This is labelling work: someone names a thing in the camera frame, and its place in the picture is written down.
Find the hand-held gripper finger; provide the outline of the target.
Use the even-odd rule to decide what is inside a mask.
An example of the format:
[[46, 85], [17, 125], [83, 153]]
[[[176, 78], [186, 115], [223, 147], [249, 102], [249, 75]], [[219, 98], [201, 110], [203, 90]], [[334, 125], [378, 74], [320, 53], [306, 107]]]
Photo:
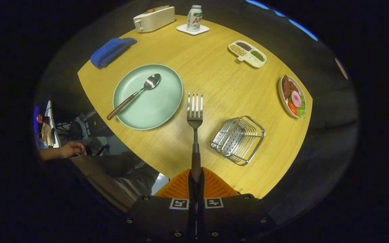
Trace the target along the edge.
[[201, 169], [197, 238], [201, 243], [258, 243], [277, 228], [261, 200]]
[[154, 195], [140, 196], [125, 219], [135, 243], [186, 243], [192, 233], [190, 169], [179, 173]]

